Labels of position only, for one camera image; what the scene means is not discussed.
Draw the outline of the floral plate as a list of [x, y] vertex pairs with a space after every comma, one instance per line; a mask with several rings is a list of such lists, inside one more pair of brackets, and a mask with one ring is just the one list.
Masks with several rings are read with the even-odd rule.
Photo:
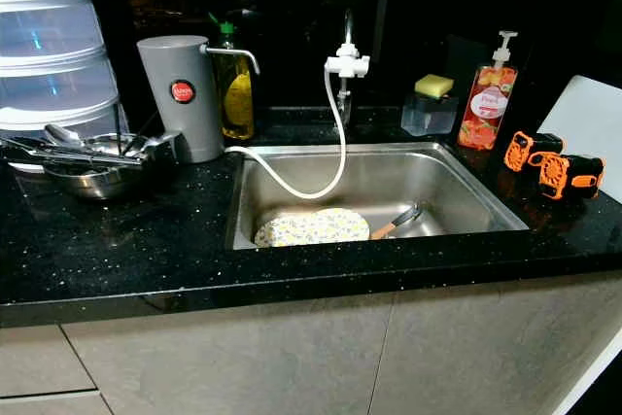
[[354, 210], [324, 209], [308, 214], [276, 217], [261, 225], [253, 236], [258, 247], [324, 245], [369, 240], [367, 220]]

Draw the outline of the steel spoon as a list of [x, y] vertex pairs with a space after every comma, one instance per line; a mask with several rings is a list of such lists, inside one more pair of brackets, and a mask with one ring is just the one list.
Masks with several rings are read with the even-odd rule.
[[67, 127], [58, 125], [58, 123], [46, 123], [44, 132], [51, 143], [58, 147], [81, 149], [85, 146], [85, 141], [77, 132], [68, 130]]

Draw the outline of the steel tongs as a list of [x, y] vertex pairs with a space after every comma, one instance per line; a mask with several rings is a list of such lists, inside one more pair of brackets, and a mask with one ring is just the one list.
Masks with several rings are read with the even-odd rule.
[[17, 160], [21, 163], [37, 163], [44, 167], [80, 167], [80, 169], [138, 169], [155, 166], [156, 159], [150, 155], [111, 155], [68, 147], [58, 147], [48, 141], [28, 138], [0, 138], [1, 148], [23, 153]]

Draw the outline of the clear stacked food container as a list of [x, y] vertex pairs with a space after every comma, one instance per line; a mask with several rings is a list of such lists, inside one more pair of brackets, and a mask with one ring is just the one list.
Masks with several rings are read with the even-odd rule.
[[119, 90], [90, 0], [0, 0], [0, 129], [112, 132]]

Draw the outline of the grey water dispenser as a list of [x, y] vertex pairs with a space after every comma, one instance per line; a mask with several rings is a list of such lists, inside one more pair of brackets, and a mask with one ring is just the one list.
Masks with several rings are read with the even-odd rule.
[[255, 70], [252, 52], [214, 48], [204, 36], [155, 36], [136, 43], [153, 99], [168, 132], [181, 132], [181, 162], [200, 163], [221, 157], [224, 136], [221, 104], [210, 55], [245, 56]]

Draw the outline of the yellow dish soap bottle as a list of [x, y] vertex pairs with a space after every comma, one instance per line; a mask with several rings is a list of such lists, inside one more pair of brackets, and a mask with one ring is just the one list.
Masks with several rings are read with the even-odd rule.
[[223, 135], [236, 140], [252, 139], [255, 119], [249, 59], [241, 54], [213, 53], [212, 60]]

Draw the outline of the chrome faucet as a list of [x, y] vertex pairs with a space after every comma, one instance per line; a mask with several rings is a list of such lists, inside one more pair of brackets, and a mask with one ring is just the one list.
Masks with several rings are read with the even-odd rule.
[[[346, 8], [345, 16], [343, 16], [343, 27], [345, 27], [345, 33], [343, 33], [342, 45], [338, 47], [336, 52], [337, 58], [356, 58], [359, 55], [357, 47], [354, 43], [354, 12], [351, 8]], [[337, 92], [336, 107], [339, 110], [339, 114], [342, 117], [342, 125], [350, 120], [351, 114], [351, 91], [348, 90], [348, 79], [352, 76], [343, 76], [341, 70], [338, 70], [339, 77], [339, 90]]]

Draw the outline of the white faucet diverter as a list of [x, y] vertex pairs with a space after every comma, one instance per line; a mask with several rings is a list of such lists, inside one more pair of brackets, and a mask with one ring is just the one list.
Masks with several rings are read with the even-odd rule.
[[360, 54], [352, 42], [343, 42], [336, 54], [325, 61], [326, 73], [337, 74], [339, 78], [352, 79], [367, 76], [370, 69], [370, 56]]

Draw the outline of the clear sponge holder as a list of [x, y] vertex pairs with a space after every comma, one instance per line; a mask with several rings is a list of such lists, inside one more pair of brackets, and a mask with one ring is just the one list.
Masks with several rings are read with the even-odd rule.
[[399, 126], [412, 136], [448, 134], [457, 116], [458, 101], [450, 95], [432, 98], [410, 92], [401, 108]]

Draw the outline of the stainless steel sink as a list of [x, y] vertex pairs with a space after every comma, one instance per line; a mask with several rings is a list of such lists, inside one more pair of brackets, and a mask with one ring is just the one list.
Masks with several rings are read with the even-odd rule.
[[393, 231], [398, 238], [528, 228], [444, 145], [351, 144], [346, 155], [336, 188], [316, 200], [285, 192], [256, 161], [246, 158], [232, 189], [226, 245], [232, 250], [254, 248], [262, 225], [323, 209], [355, 211], [370, 227], [379, 228], [419, 207], [421, 215]]

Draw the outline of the yellow sponge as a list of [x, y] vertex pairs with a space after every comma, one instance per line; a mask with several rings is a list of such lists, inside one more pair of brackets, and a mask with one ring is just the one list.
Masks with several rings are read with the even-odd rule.
[[427, 96], [427, 98], [440, 99], [448, 96], [453, 86], [453, 79], [427, 74], [414, 83], [413, 91], [418, 95]]

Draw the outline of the peach hand soap bottle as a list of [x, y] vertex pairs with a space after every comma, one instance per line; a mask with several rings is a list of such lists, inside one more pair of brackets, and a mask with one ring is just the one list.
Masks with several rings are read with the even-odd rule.
[[479, 67], [472, 77], [457, 136], [459, 147], [492, 150], [501, 130], [503, 114], [517, 81], [517, 70], [507, 64], [511, 56], [509, 42], [517, 32], [501, 30], [499, 36], [501, 46], [492, 54], [492, 63]]

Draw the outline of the white board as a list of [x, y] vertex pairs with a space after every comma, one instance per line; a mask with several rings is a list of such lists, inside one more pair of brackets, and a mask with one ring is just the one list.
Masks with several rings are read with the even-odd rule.
[[538, 132], [565, 141], [565, 154], [605, 161], [601, 191], [622, 203], [622, 87], [574, 76]]

